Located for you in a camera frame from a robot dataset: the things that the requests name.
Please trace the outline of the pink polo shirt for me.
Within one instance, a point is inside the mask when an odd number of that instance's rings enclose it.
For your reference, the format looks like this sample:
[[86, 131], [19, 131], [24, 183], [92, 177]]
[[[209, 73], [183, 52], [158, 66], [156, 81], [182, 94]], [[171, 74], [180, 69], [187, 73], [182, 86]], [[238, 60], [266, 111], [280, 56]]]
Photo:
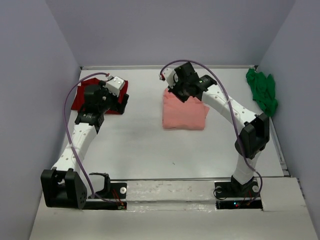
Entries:
[[162, 127], [165, 130], [204, 130], [210, 108], [195, 97], [180, 101], [166, 88], [162, 98]]

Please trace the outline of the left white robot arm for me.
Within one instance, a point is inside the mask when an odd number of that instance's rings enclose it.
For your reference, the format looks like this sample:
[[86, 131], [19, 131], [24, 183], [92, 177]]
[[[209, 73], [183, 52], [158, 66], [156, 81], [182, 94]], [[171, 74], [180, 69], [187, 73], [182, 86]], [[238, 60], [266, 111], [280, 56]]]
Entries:
[[122, 115], [129, 95], [128, 81], [119, 77], [97, 78], [81, 84], [72, 107], [77, 110], [73, 130], [66, 131], [68, 144], [51, 169], [43, 170], [40, 180], [45, 204], [49, 208], [83, 209], [88, 191], [80, 177], [86, 153], [97, 136], [105, 114]]

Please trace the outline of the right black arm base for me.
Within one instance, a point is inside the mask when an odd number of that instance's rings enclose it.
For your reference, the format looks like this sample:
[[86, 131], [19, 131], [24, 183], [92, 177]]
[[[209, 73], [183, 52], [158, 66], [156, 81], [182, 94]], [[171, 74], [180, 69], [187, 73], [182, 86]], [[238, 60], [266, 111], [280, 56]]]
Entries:
[[260, 187], [254, 177], [244, 185], [233, 177], [230, 181], [216, 181], [212, 193], [217, 210], [263, 209]]

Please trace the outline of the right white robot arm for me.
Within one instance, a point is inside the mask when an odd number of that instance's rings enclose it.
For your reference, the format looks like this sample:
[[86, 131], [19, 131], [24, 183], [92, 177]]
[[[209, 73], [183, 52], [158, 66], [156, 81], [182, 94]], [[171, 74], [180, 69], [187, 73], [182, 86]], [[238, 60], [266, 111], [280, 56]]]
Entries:
[[212, 71], [200, 77], [189, 61], [174, 69], [166, 68], [162, 77], [168, 84], [168, 91], [181, 102], [197, 98], [233, 125], [238, 160], [231, 176], [230, 190], [235, 196], [242, 196], [248, 191], [248, 185], [257, 173], [258, 157], [270, 140], [269, 117], [247, 109], [230, 97]]

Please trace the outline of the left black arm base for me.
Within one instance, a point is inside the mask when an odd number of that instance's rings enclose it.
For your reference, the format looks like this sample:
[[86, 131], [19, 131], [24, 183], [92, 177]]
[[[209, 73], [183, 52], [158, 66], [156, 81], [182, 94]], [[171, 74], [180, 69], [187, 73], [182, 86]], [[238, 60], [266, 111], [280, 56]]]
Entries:
[[91, 176], [103, 177], [103, 188], [88, 197], [83, 210], [122, 211], [127, 209], [127, 183], [112, 181], [109, 174], [92, 172]]

